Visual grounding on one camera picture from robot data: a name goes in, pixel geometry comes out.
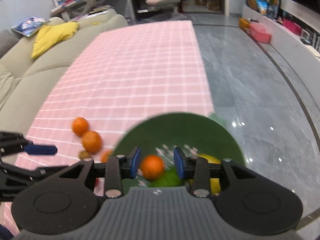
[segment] red box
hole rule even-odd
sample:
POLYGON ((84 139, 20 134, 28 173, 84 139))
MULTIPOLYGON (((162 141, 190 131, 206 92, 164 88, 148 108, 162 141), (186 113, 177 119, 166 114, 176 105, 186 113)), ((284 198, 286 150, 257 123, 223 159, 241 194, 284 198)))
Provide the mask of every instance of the red box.
POLYGON ((293 32, 296 35, 301 35, 302 28, 296 23, 286 20, 283 20, 283 26, 286 27, 289 31, 293 32))
POLYGON ((269 43, 271 34, 267 27, 261 23, 251 23, 249 34, 258 42, 269 43))

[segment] sofa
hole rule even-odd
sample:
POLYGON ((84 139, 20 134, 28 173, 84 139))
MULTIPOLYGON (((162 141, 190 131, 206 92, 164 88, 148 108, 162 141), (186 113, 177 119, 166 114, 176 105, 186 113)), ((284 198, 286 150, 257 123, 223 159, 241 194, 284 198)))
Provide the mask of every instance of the sofa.
MULTIPOLYGON (((54 17, 49 25, 64 23, 54 17)), ((23 37, 0 59, 0 130, 27 134, 37 112, 71 63, 101 32, 126 27, 127 21, 110 10, 79 21, 79 30, 36 60, 31 52, 36 35, 23 37)), ((5 162, 14 163, 15 156, 5 162)))

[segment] small brown nut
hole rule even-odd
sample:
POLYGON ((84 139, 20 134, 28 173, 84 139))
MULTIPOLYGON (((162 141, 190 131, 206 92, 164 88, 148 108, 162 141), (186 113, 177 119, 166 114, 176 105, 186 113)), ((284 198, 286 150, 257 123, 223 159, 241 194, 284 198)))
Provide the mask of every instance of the small brown nut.
POLYGON ((87 151, 82 150, 82 151, 79 152, 78 158, 80 160, 84 160, 84 159, 87 159, 87 158, 91 158, 91 155, 87 151))

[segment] light blue wall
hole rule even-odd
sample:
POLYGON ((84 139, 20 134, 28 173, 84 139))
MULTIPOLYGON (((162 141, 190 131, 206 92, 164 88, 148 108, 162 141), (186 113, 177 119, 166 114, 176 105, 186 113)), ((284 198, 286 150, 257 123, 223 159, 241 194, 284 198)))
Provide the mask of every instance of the light blue wall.
POLYGON ((28 16, 49 18, 53 7, 52 0, 0 0, 0 31, 28 16))

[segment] pink tablecloth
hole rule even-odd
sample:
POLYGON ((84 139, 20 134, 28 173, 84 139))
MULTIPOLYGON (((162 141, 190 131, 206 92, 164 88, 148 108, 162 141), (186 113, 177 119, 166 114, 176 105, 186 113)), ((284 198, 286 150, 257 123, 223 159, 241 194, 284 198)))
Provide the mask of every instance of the pink tablecloth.
MULTIPOLYGON (((80 139, 70 130, 82 116, 113 148, 125 132, 149 116, 213 111, 191 21, 135 25, 100 34, 66 71, 37 114, 27 138, 55 144, 53 157, 20 154, 19 167, 71 165, 80 139)), ((6 203, 4 224, 19 231, 6 203)))

